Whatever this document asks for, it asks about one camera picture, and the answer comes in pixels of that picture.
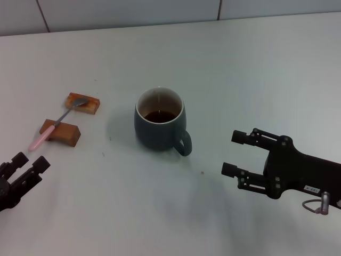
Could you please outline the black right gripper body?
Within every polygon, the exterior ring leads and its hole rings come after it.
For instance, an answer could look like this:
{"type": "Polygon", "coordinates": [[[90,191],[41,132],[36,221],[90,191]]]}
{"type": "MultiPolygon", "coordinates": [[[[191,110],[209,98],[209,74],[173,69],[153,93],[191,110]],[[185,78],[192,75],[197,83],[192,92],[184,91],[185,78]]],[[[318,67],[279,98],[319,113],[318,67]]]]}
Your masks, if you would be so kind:
{"type": "Polygon", "coordinates": [[[327,192],[329,204],[340,208],[340,164],[299,152],[290,137],[278,137],[263,174],[269,198],[278,199],[291,189],[318,197],[327,192]]]}

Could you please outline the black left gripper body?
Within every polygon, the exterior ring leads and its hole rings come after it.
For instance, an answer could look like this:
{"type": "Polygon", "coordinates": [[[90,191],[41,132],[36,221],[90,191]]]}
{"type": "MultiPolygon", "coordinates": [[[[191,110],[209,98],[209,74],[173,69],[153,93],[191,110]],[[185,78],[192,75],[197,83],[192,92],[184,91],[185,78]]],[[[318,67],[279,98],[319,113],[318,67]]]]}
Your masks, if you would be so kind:
{"type": "Polygon", "coordinates": [[[19,204],[21,199],[11,191],[11,184],[1,175],[1,211],[12,209],[19,204]]]}

